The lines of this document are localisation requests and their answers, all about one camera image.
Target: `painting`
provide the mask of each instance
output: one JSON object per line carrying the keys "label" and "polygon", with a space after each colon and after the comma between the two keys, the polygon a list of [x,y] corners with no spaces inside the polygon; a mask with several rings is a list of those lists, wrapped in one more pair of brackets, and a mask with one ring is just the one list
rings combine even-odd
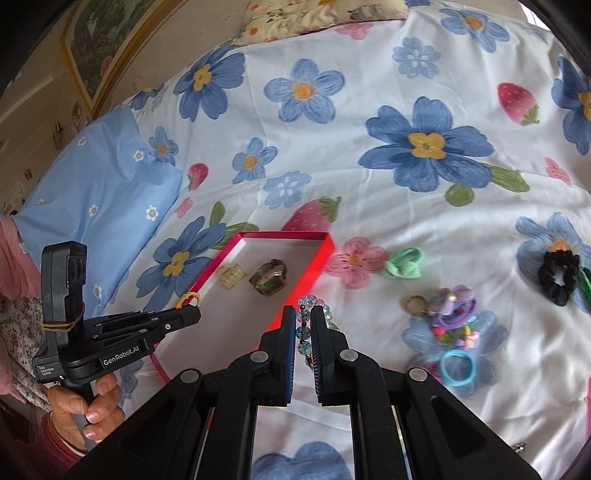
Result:
{"label": "painting", "polygon": [[80,0],[73,7],[61,47],[92,119],[137,52],[185,1]]}

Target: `black scrunchie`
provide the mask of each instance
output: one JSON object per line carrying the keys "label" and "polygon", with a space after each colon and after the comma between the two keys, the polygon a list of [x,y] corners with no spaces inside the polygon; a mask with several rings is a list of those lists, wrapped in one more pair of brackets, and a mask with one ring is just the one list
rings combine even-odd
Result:
{"label": "black scrunchie", "polygon": [[[544,262],[538,270],[538,279],[546,296],[559,307],[567,304],[577,284],[579,262],[579,256],[573,255],[571,250],[546,252],[544,255]],[[564,270],[564,285],[558,285],[554,281],[554,274],[558,270]]]}

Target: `blue hair tie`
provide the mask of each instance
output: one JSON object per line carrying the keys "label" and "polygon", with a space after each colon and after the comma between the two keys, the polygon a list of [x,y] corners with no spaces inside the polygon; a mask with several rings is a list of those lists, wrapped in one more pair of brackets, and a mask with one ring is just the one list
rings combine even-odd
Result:
{"label": "blue hair tie", "polygon": [[[470,371],[468,372],[468,376],[466,378],[456,380],[452,378],[449,373],[447,373],[445,361],[453,356],[468,360],[468,363],[470,364]],[[464,385],[468,385],[476,378],[476,365],[474,363],[474,359],[468,352],[464,350],[458,350],[455,348],[448,350],[439,359],[439,375],[441,376],[443,383],[449,385],[450,387],[463,387]]]}

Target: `rubber band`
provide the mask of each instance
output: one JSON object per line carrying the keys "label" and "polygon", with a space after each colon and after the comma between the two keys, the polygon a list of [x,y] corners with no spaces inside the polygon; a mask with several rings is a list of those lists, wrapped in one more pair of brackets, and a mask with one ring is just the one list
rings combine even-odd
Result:
{"label": "rubber band", "polygon": [[[466,378],[457,380],[452,378],[452,376],[447,372],[445,361],[451,357],[468,360],[470,371],[468,372],[468,376]],[[472,381],[476,378],[476,364],[468,352],[465,352],[464,350],[451,349],[445,352],[439,359],[439,375],[441,376],[443,383],[446,385],[449,385],[450,387],[463,387],[464,385],[472,383]]]}
{"label": "rubber band", "polygon": [[384,262],[384,275],[391,278],[421,278],[419,263],[425,255],[420,248],[411,247]]}
{"label": "rubber band", "polygon": [[[183,295],[180,298],[180,300],[178,301],[178,303],[177,303],[177,305],[176,305],[175,308],[177,310],[183,308],[183,303],[185,302],[185,300],[188,300],[188,299],[196,299],[197,300],[197,305],[196,305],[197,307],[199,307],[201,305],[201,297],[199,296],[199,293],[196,293],[194,291],[188,291],[185,295]],[[193,301],[192,300],[189,301],[189,303],[191,305],[195,306],[193,304]]]}

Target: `sleeve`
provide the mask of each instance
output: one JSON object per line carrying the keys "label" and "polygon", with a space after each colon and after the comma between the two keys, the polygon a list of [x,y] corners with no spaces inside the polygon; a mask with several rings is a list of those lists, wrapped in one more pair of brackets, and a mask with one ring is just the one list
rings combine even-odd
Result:
{"label": "sleeve", "polygon": [[49,414],[43,417],[41,427],[31,443],[17,443],[29,464],[43,480],[59,480],[82,455],[62,441]]}

